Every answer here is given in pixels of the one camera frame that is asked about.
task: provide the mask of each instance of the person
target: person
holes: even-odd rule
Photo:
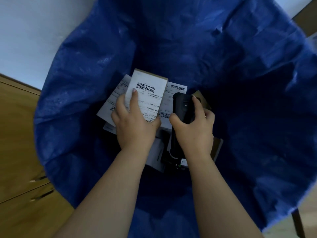
[[[176,114],[170,116],[170,122],[188,163],[200,237],[263,237],[210,156],[214,114],[203,109],[194,96],[193,102],[195,120],[191,124],[184,124]],[[136,90],[130,112],[124,95],[119,96],[111,117],[121,152],[55,238],[128,236],[141,174],[161,121],[157,118],[148,123],[143,118]]]

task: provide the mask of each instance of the white wall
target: white wall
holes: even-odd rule
[[[42,89],[59,45],[94,0],[0,0],[0,73]],[[293,17],[311,0],[276,0]]]

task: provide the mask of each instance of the blue bag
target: blue bag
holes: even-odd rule
[[[75,208],[120,151],[96,116],[139,68],[200,90],[216,162],[263,230],[317,174],[317,55],[273,0],[97,0],[59,48],[35,113],[39,159]],[[189,172],[145,167],[129,237],[198,237]]]

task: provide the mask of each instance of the person's left hand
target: person's left hand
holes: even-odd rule
[[[144,119],[138,104],[138,91],[136,89],[132,92],[130,112],[124,105],[124,97],[123,94],[117,98],[116,109],[111,114],[116,125],[120,147],[122,150],[142,150],[148,154],[154,142],[155,133],[161,126],[161,120],[156,118],[152,123],[149,123]]]

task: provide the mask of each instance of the hand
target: hand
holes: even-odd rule
[[[195,120],[190,124],[183,123],[176,114],[170,116],[177,141],[187,160],[193,157],[210,157],[213,144],[212,126],[215,115],[204,109],[200,101],[193,96]]]
[[[121,149],[144,151],[148,155],[161,120],[156,118],[152,123],[148,123],[144,119],[138,104],[136,89],[132,92],[130,112],[124,105],[123,94],[117,98],[116,109],[112,112],[111,118],[116,125],[117,139]]]

